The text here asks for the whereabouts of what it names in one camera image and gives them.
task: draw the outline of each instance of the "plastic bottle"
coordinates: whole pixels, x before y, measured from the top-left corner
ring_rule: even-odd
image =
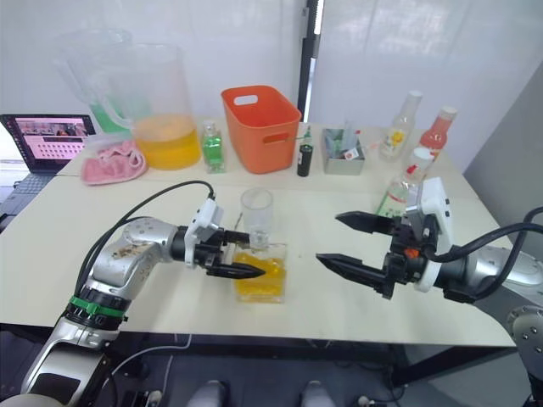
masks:
[[[386,131],[383,142],[379,146],[383,159],[393,161],[402,152],[407,138],[415,127],[415,114],[422,99],[423,94],[419,91],[410,91],[407,94],[400,112],[392,120],[392,125]]]
[[[428,130],[426,130],[419,142],[420,147],[429,148],[435,159],[447,143],[447,131],[456,117],[456,109],[451,106],[443,106],[438,117]]]
[[[387,192],[377,209],[377,215],[403,216],[406,212],[406,203],[410,193],[423,181],[428,167],[434,162],[429,148],[417,147],[409,158],[409,165],[406,170],[390,182]]]
[[[298,152],[298,169],[299,176],[308,176],[309,168],[311,167],[311,156],[313,155],[313,141],[311,138],[311,126],[307,126],[307,131],[304,134],[304,139],[299,145]]]
[[[224,152],[221,132],[216,129],[215,122],[212,120],[204,122],[204,134],[200,142],[207,172],[209,174],[224,172]]]

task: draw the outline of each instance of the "jug handle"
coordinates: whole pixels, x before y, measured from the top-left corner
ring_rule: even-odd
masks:
[[[96,102],[92,95],[89,95],[87,92],[83,91],[79,85],[76,76],[73,74],[71,67],[66,61],[60,59],[53,60],[54,66],[57,68],[57,71],[60,73],[60,76],[64,78],[70,90],[76,95],[76,98],[81,100],[84,103],[93,104]]]
[[[105,96],[106,91],[104,90],[104,81],[105,79],[100,78],[99,75],[96,75],[94,78],[92,78],[93,87],[97,90],[96,96],[98,97],[99,103],[102,105],[105,113],[108,114],[111,121],[121,127],[124,127],[125,129],[131,129],[133,125],[132,120],[120,117],[108,97]]]

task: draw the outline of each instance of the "gray container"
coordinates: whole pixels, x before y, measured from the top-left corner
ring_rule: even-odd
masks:
[[[360,140],[356,140],[358,157],[346,159],[343,155],[336,155],[333,144],[336,137],[343,134],[343,129],[324,129],[322,131],[322,160],[325,174],[337,176],[358,176],[362,172],[365,157],[362,152]]]

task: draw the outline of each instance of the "laptop screen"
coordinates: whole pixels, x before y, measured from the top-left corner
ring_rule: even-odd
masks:
[[[84,115],[3,115],[31,172],[60,171],[84,147],[94,129]]]

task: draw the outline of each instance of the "orange plastic basket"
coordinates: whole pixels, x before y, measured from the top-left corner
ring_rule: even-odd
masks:
[[[292,164],[301,113],[271,86],[221,93],[230,140],[247,171],[264,174]]]

